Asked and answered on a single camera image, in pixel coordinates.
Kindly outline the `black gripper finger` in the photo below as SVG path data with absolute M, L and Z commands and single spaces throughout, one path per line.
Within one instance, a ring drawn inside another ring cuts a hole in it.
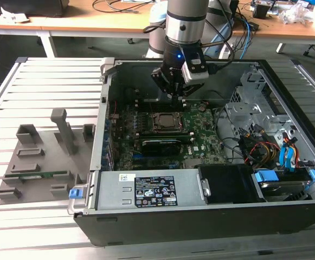
M 153 70 L 151 77 L 160 90 L 171 100 L 171 105 L 175 107 L 175 70 L 173 68 L 158 67 Z
M 185 85 L 181 83 L 176 84 L 176 107 L 180 107 L 182 104 L 182 100 L 184 97 L 187 97 L 197 90 L 199 90 L 201 87 L 204 86 L 204 83 L 200 84 L 192 84 L 192 85 Z

